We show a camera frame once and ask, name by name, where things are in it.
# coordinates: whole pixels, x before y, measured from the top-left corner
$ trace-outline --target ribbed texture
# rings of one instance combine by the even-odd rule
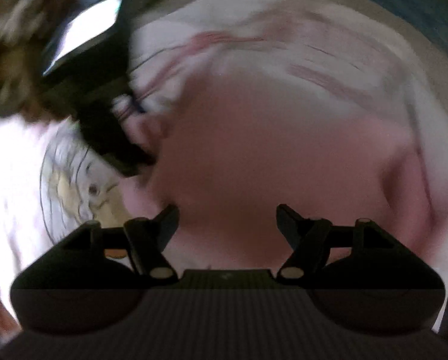
[[[448,359],[431,331],[371,337],[323,317],[303,290],[152,290],[126,320],[83,337],[23,333],[6,359]]]

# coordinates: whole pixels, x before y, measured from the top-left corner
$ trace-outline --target eye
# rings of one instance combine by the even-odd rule
[[[96,196],[99,193],[99,188],[95,184],[89,185],[89,195]]]

